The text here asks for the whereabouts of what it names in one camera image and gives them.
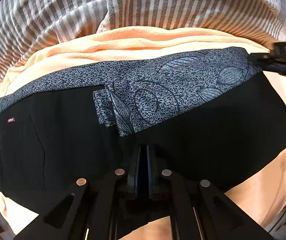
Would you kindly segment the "black pants with patterned lining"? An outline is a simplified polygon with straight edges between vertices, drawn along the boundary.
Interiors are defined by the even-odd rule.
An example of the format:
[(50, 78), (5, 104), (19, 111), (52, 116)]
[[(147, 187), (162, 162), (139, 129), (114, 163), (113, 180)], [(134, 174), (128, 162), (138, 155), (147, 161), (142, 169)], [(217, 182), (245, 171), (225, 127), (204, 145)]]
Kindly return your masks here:
[(286, 105), (245, 49), (59, 70), (0, 98), (0, 192), (36, 212), (134, 152), (227, 192), (286, 148)]

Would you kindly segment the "orange bed sheet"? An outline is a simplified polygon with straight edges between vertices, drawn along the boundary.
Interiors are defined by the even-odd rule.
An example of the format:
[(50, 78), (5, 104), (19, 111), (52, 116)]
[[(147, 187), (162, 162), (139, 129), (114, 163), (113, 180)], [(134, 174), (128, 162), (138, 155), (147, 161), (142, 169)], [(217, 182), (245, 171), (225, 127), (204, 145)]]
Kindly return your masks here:
[[(9, 68), (0, 84), (0, 98), (48, 73), (82, 64), (153, 59), (183, 51), (228, 47), (241, 47), (249, 53), (266, 51), (248, 39), (202, 28), (125, 27), (106, 31), (44, 48), (23, 66)], [(266, 77), (286, 104), (286, 77), (271, 72)], [(286, 149), (227, 195), (256, 222), (267, 227), (286, 205)]]

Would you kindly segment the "grey striped duvet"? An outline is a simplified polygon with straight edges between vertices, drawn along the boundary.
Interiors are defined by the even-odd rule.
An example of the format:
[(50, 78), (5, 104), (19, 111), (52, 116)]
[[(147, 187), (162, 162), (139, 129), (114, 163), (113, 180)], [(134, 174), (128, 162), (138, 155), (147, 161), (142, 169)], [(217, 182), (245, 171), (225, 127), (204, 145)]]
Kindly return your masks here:
[(0, 83), (43, 48), (127, 26), (199, 27), (286, 41), (286, 0), (0, 0)]

